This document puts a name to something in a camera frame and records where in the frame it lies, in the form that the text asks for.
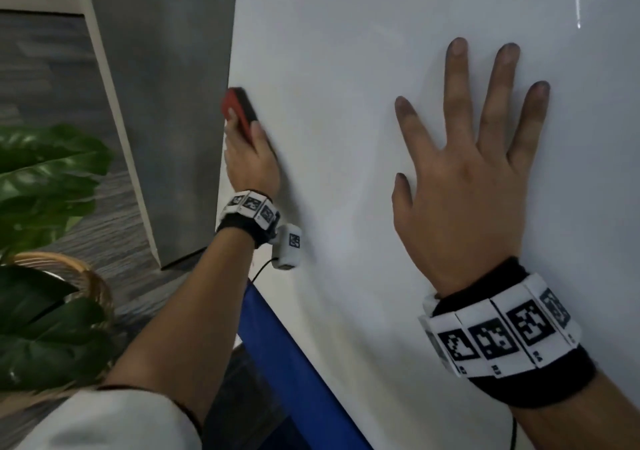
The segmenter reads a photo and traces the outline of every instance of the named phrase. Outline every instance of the large leaf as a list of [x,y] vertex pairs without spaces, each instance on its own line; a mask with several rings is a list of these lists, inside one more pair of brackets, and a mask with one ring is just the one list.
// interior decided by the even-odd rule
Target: large leaf
[[115,354],[95,327],[106,319],[102,307],[87,298],[64,303],[73,287],[35,269],[0,267],[0,280],[0,391],[96,382]]
[[93,211],[111,152],[73,126],[0,126],[0,255],[45,246]]

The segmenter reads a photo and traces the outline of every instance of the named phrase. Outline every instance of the sleeve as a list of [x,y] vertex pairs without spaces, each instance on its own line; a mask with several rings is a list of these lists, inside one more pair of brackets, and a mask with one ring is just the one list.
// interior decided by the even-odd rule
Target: sleeve
[[160,394],[82,391],[28,434],[16,450],[199,450],[196,427]]

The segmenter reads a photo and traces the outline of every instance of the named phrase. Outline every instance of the red eraser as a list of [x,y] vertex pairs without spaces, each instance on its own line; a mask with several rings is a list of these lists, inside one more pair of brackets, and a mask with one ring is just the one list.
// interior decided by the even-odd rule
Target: red eraser
[[244,89],[242,87],[230,87],[227,90],[225,97],[222,98],[220,107],[222,109],[222,114],[227,121],[230,119],[229,109],[236,112],[238,121],[240,122],[240,131],[242,131],[244,138],[250,144],[253,144],[250,125],[252,121],[257,121],[258,118],[255,115],[255,111],[253,110]]

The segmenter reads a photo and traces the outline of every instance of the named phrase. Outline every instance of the wire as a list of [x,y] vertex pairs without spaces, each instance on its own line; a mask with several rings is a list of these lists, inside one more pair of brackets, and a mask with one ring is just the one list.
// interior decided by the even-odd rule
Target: wire
[[251,283],[252,283],[252,284],[254,284],[254,283],[255,283],[255,280],[257,280],[258,276],[260,276],[260,273],[262,273],[262,270],[263,270],[263,269],[265,269],[265,268],[267,268],[267,265],[268,265],[269,263],[271,263],[272,261],[276,261],[276,260],[278,260],[278,259],[277,259],[277,258],[271,258],[269,261],[267,261],[265,264],[263,264],[263,265],[262,265],[262,268],[260,268],[260,269],[258,270],[258,273],[257,273],[257,274],[253,277],[253,279],[251,280]]
[[516,418],[513,418],[513,423],[511,425],[511,446],[509,447],[509,450],[515,450],[517,438],[518,438],[518,422],[516,421]]

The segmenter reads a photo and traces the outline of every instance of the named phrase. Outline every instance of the person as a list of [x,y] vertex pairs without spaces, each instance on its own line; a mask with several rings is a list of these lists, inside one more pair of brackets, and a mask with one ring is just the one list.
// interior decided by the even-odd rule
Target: person
[[[395,104],[417,188],[412,195],[404,174],[396,176],[394,225],[408,255],[442,298],[441,305],[459,300],[488,274],[504,271],[509,260],[519,266],[529,172],[550,97],[547,82],[530,88],[513,141],[505,148],[520,49],[503,46],[476,138],[467,50],[462,38],[447,50],[443,149],[435,146],[407,99],[399,97]],[[227,173],[236,192],[255,190],[275,198],[280,171],[260,124],[251,125],[253,146],[241,135],[234,114],[225,131]],[[102,390],[70,398],[19,449],[198,448],[196,428],[223,380],[254,247],[246,230],[221,229],[188,279],[118,359]],[[579,387],[548,406],[510,408],[534,445],[640,447],[636,408],[595,369],[583,349],[566,357],[571,354],[579,354],[574,369],[587,375]],[[571,379],[570,374],[563,377]]]

